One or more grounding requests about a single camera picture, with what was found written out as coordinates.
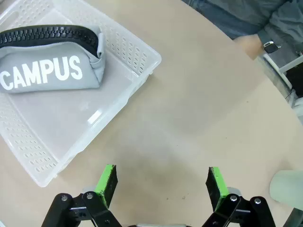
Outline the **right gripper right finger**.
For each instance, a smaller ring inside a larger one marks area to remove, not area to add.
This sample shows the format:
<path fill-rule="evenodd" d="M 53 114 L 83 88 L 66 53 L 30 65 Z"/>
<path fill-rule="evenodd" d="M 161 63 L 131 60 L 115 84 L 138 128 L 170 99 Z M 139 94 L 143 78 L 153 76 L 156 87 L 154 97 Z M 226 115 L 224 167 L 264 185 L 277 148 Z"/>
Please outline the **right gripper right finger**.
<path fill-rule="evenodd" d="M 218 167 L 209 167 L 206 187 L 213 213 L 204 227 L 227 227 L 230 223 L 241 227 L 274 227 L 275 222 L 266 199 L 262 196 L 244 199 L 230 192 Z"/>

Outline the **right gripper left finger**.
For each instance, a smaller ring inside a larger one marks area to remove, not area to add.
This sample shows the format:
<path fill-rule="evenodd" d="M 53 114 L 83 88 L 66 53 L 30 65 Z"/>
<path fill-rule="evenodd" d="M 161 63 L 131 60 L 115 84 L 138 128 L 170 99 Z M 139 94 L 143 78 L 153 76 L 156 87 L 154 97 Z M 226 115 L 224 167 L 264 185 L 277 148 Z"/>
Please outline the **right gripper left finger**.
<path fill-rule="evenodd" d="M 60 193 L 44 218 L 43 227 L 77 227 L 82 221 L 91 221 L 95 227 L 120 227 L 109 210 L 118 183 L 116 165 L 107 164 L 95 189 L 77 197 Z"/>

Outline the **person's left hand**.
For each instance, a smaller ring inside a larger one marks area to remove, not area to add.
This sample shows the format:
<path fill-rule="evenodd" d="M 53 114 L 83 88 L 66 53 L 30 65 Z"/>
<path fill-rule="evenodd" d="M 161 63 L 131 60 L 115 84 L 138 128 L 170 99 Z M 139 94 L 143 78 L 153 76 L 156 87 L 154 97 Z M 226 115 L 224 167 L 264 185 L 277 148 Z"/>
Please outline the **person's left hand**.
<path fill-rule="evenodd" d="M 263 52 L 262 42 L 257 34 L 237 37 L 233 40 L 252 60 Z"/>

